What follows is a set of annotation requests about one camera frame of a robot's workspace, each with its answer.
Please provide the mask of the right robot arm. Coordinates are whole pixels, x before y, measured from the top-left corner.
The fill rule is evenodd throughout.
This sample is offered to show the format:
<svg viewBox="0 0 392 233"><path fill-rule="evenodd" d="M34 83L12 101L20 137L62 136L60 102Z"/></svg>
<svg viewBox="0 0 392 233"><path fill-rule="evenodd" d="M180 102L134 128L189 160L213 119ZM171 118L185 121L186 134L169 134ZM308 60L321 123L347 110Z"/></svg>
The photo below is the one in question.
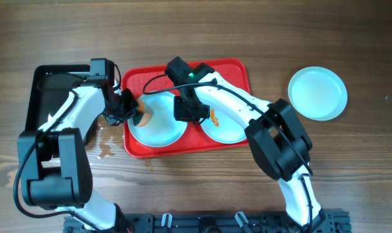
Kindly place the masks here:
<svg viewBox="0 0 392 233"><path fill-rule="evenodd" d="M299 227L313 231L321 205L310 180L312 142L293 107L283 99L271 103L250 95L206 63L191 67L176 57L167 63L165 74L184 102L175 108L175 119L199 120L198 113L212 107L237 123L258 167L279 183L288 216Z"/></svg>

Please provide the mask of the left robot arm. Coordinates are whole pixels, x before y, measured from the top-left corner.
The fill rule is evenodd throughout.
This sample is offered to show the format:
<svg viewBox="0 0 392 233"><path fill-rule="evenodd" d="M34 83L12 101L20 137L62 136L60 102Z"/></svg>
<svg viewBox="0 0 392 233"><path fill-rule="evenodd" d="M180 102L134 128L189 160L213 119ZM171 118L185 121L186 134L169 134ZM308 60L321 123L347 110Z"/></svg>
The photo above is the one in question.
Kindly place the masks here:
<svg viewBox="0 0 392 233"><path fill-rule="evenodd" d="M64 91L67 99L52 118L17 139L14 204L34 219L67 214L93 232L133 232L120 207L94 191L84 141L99 115L118 126L138 113L139 103L108 81L78 81Z"/></svg>

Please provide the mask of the white plate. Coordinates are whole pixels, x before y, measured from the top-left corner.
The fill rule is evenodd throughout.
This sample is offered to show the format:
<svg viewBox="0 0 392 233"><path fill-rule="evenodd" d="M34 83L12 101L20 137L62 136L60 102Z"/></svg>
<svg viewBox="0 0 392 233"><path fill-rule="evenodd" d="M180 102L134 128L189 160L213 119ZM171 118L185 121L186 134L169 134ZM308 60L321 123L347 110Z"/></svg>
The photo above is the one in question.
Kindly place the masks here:
<svg viewBox="0 0 392 233"><path fill-rule="evenodd" d="M236 144L246 140L244 129L217 109L211 108L210 118L201 127L208 137L222 144Z"/></svg>
<svg viewBox="0 0 392 233"><path fill-rule="evenodd" d="M141 144L153 148L161 148L175 143L185 132L187 123L174 118L174 97L170 92L141 95L145 111L150 120L141 127L128 120L128 128L132 136Z"/></svg>
<svg viewBox="0 0 392 233"><path fill-rule="evenodd" d="M348 102L342 79L324 67L305 67L288 84L288 97L294 109L311 120L328 121L340 116Z"/></svg>

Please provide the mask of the orange green sponge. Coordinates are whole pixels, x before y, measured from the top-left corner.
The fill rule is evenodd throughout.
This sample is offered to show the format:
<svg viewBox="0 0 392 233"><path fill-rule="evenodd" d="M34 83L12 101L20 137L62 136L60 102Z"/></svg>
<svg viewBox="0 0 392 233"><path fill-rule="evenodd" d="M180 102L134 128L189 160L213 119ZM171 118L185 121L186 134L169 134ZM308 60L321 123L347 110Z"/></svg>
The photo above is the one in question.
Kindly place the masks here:
<svg viewBox="0 0 392 233"><path fill-rule="evenodd" d="M136 127L143 127L149 123L152 114L146 110L146 104L142 100L138 100L137 103L138 106L134 116L132 117L132 122Z"/></svg>

